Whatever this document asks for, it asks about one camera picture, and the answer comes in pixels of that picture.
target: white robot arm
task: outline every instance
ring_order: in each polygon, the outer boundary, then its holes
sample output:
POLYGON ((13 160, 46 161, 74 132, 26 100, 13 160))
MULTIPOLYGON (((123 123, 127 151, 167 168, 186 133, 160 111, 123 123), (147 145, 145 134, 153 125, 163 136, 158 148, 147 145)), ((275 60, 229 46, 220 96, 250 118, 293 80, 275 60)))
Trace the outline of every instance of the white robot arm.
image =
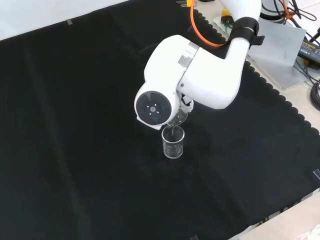
MULTIPOLYGON (((260 0, 221 2, 235 22, 260 16, 260 0)), ((144 69, 145 83, 134 100, 137 119, 159 130, 176 115, 182 94, 213 109, 226 108, 238 93, 249 48, 248 40, 236 37, 221 59, 180 35, 164 39, 144 69)))

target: black tablecloth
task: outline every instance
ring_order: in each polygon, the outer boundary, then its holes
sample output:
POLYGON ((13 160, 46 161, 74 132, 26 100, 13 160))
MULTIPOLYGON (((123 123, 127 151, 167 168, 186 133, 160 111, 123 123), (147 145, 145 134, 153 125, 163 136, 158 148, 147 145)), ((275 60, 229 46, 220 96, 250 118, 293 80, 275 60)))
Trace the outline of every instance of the black tablecloth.
POLYGON ((248 63, 234 102, 196 103, 183 156, 163 155, 134 113, 152 49, 136 54, 175 34, 203 46, 188 16, 136 0, 0 44, 2 239, 226 240, 320 186, 319 132, 248 63))

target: glass beaker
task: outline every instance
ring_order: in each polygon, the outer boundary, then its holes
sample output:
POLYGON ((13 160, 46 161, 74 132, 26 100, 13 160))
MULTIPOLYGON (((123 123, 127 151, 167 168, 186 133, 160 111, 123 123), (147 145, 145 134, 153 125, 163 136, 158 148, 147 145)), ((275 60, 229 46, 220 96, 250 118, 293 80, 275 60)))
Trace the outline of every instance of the glass beaker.
POLYGON ((163 153, 170 159, 179 158, 184 152, 185 131, 180 126, 165 126, 162 130, 163 153))

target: black cable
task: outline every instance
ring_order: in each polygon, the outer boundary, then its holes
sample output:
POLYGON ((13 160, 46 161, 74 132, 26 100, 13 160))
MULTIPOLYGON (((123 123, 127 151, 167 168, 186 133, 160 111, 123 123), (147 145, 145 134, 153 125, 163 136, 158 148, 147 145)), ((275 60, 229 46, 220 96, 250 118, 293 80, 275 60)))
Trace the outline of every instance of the black cable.
MULTIPOLYGON (((302 27, 297 23, 296 20, 294 20, 293 18, 290 18, 289 20, 290 20, 291 22, 293 22, 293 24, 294 24, 297 28, 302 29, 302 27)), ((316 43, 320 46, 320 42, 318 42, 316 39, 314 39, 314 37, 313 37, 310 33, 306 32, 306 34, 307 34, 314 42, 316 42, 316 43)))
POLYGON ((305 14, 308 14, 308 15, 310 15, 310 16, 312 16, 312 17, 314 18, 314 19, 311 19, 311 18, 307 17, 306 15, 300 13, 300 15, 301 15, 301 16, 304 16, 306 19, 309 19, 309 20, 311 20, 311 21, 313 21, 313 22, 314 22, 314 21, 317 21, 317 17, 316 17, 315 15, 313 15, 312 13, 307 12, 307 11, 304 11, 304 10, 302 10, 302 9, 300 9, 300 8, 298 8, 298 10, 299 10, 300 12, 305 13, 305 14))
POLYGON ((295 63, 299 66, 299 68, 302 70, 300 71, 298 68, 296 68, 296 66, 293 66, 295 69, 297 69, 300 73, 302 73, 306 78, 308 78, 308 80, 312 83, 312 84, 315 84, 315 82, 313 82, 312 80, 314 81, 318 81, 317 79, 315 79, 314 77, 310 76, 309 75, 309 72, 308 72, 308 69, 304 70, 304 68, 300 65, 300 63, 297 61, 297 59, 295 60, 295 63))
POLYGON ((313 106, 320 111, 320 96, 319 96, 319 92, 318 92, 318 88, 319 88, 319 82, 316 82, 313 87, 311 88, 311 92, 310 92, 310 100, 313 104, 313 106))
POLYGON ((266 8, 265 6, 264 6, 264 3, 263 2, 261 2, 261 5, 262 5, 262 8, 264 9, 264 10, 266 10, 267 12, 269 12, 269 13, 278 13, 277 11, 273 11, 273 10, 270 10, 270 9, 268 9, 268 8, 266 8))
POLYGON ((275 6, 276 12, 278 13, 279 17, 282 17, 282 15, 281 15, 281 13, 279 11, 279 8, 278 8, 276 0, 273 0, 273 2, 274 2, 274 6, 275 6))
POLYGON ((292 2, 293 2, 292 6, 295 9, 296 15, 298 16, 299 19, 301 19, 300 9, 298 8, 296 0, 292 0, 292 2))
POLYGON ((319 95, 320 86, 319 86, 319 81, 317 79, 315 79, 314 77, 309 75, 308 66, 304 70, 297 60, 295 60, 295 62, 298 64, 299 68, 304 72, 304 75, 307 77, 307 79, 312 83, 312 88, 311 88, 311 91, 310 91, 310 100, 311 100, 312 105, 318 111, 320 111, 320 95, 319 95))

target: wire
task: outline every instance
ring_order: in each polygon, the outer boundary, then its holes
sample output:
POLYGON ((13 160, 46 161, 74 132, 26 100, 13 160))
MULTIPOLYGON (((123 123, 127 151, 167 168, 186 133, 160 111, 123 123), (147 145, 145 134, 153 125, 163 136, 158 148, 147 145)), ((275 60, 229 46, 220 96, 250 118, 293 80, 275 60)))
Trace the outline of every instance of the wire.
POLYGON ((304 70, 297 60, 295 60, 295 62, 297 63, 299 68, 303 71, 303 75, 305 75, 307 77, 307 79, 312 83, 312 88, 311 88, 311 91, 310 91, 310 100, 311 100, 312 105, 318 111, 320 111, 320 95, 319 95, 320 86, 319 86, 319 80, 317 80, 314 77, 310 76, 310 74, 308 72, 308 66, 306 66, 306 68, 304 70))
MULTIPOLYGON (((302 29, 302 27, 297 23, 296 20, 294 20, 293 18, 290 19, 291 22, 293 22, 293 24, 297 27, 302 29)), ((310 33, 306 32, 306 34, 314 41, 316 42, 319 46, 320 46, 320 42, 318 42, 310 33)))
POLYGON ((269 13, 278 13, 277 11, 273 11, 273 10, 270 10, 270 9, 268 9, 268 8, 266 8, 265 6, 264 6, 264 3, 263 2, 261 2, 261 5, 262 5, 262 8, 264 9, 264 10, 266 10, 267 12, 269 12, 269 13))
POLYGON ((308 14, 308 15, 310 15, 310 16, 312 16, 314 18, 314 19, 311 19, 311 18, 307 17, 306 15, 300 13, 300 15, 304 16, 306 19, 309 19, 310 21, 317 21, 317 17, 315 15, 311 14, 310 12, 304 11, 304 10, 299 9, 299 8, 298 8, 298 10, 300 12, 308 14))
POLYGON ((194 9, 195 9, 195 1, 196 0, 192 0, 192 4, 190 7, 190 19, 191 19, 191 24, 193 27, 193 30, 195 31, 195 33, 197 34, 197 36, 206 44, 212 46, 212 47, 220 47, 223 46, 223 44, 217 44, 217 43, 213 43, 208 41, 204 36, 201 35, 201 33, 199 32, 199 30, 197 29, 196 23, 195 23, 195 19, 194 19, 194 9))
POLYGON ((276 0, 273 0, 273 2, 274 2, 274 6, 275 6, 276 12, 278 13, 279 17, 282 17, 282 15, 281 15, 281 13, 279 11, 279 8, 278 8, 276 0))
POLYGON ((308 78, 308 80, 312 83, 312 84, 315 84, 315 82, 313 82, 312 80, 318 82, 317 79, 315 79, 314 77, 310 76, 309 75, 309 72, 308 72, 308 68, 306 68, 306 70, 301 66, 301 64, 295 60, 295 63, 299 66, 299 68, 302 70, 299 70, 296 66, 293 66, 295 69, 297 69, 300 73, 302 73, 305 77, 308 78))

